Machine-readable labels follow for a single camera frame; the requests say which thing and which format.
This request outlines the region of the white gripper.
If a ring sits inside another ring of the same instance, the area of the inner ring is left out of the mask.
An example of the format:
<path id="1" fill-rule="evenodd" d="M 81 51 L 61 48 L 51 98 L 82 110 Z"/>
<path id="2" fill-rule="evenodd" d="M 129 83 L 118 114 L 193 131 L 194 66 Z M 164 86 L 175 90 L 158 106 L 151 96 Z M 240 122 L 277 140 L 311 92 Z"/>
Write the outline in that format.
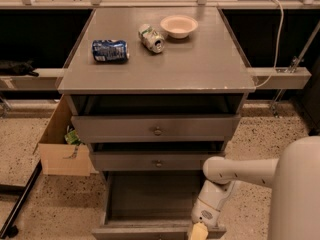
<path id="1" fill-rule="evenodd" d="M 209 180 L 204 182 L 191 211 L 191 220 L 195 224 L 189 230 L 188 240 L 207 240 L 208 228 L 218 225 L 223 206 L 239 186 L 238 181 L 227 184 L 217 184 Z"/>

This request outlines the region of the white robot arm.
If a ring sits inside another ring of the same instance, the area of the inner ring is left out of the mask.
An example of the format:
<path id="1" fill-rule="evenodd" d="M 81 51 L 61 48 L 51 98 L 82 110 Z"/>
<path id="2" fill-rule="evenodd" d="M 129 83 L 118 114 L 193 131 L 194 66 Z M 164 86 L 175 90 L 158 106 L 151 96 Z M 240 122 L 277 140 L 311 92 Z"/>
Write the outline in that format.
<path id="1" fill-rule="evenodd" d="M 230 160 L 203 165 L 205 182 L 191 212 L 188 240 L 207 240 L 221 209 L 241 182 L 272 190 L 267 240 L 320 240 L 320 137 L 289 144 L 277 159 Z"/>

